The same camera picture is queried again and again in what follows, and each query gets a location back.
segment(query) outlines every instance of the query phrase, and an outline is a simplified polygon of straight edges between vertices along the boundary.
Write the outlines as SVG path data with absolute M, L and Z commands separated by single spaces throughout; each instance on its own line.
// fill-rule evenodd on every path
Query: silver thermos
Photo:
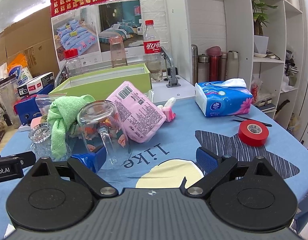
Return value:
M 226 80 L 238 77 L 238 52 L 230 50 L 227 53 Z
M 193 69 L 193 83 L 192 85 L 198 82 L 198 47 L 192 44 L 192 69 Z
M 209 82 L 210 57 L 205 54 L 198 55 L 198 82 Z
M 226 79 L 226 64 L 227 64 L 227 52 L 222 51 L 219 81 L 225 81 Z

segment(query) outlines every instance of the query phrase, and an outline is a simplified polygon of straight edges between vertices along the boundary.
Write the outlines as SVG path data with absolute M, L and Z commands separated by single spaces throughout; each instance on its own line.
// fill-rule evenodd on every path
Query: tissue pack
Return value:
M 116 105 L 128 137 L 138 143 L 148 142 L 166 120 L 165 114 L 129 81 L 107 100 Z
M 206 117 L 248 114 L 252 98 L 239 78 L 195 84 L 195 101 Z

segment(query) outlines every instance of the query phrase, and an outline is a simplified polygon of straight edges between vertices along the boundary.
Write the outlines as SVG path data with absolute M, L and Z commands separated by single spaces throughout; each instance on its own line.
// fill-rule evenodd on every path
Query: clear plastic bottle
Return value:
M 144 33 L 144 51 L 146 57 L 146 66 L 151 72 L 152 82 L 160 82 L 163 78 L 161 67 L 161 46 L 159 36 L 154 29 L 154 21 L 145 21 L 146 31 Z
M 65 67 L 69 77 L 83 74 L 83 65 L 81 59 L 78 57 L 77 49 L 65 50 L 64 56 L 66 59 Z

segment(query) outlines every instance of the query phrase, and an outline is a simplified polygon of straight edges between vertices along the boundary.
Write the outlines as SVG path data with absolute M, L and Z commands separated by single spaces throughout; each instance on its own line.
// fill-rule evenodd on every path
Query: thermos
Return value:
M 210 57 L 210 78 L 209 82 L 218 81 L 220 64 L 221 64 L 221 48 L 219 46 L 207 49 L 207 55 Z
M 226 79 L 227 52 L 222 51 L 219 81 Z
M 198 83 L 210 81 L 210 57 L 206 54 L 198 55 Z
M 226 80 L 238 78 L 238 52 L 230 50 L 227 53 Z
M 193 71 L 193 83 L 192 85 L 198 82 L 198 47 L 192 44 L 192 71 Z

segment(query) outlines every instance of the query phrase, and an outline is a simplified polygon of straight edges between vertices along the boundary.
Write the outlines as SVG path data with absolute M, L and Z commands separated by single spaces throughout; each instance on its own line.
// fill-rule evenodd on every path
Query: tweezers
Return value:
M 252 121 L 256 121 L 254 119 L 250 119 L 250 118 L 247 118 L 247 117 L 242 117 L 242 116 L 239 116 L 239 115 L 234 115 L 235 117 L 238 117 L 238 118 L 242 118 L 244 120 L 252 120 Z M 232 121 L 235 121 L 235 122 L 243 122 L 244 120 L 237 120 L 237 119 L 233 119 Z M 265 122 L 260 122 L 262 124 L 264 124 L 265 126 L 267 127 L 272 127 L 272 125 L 270 123 L 265 123 Z

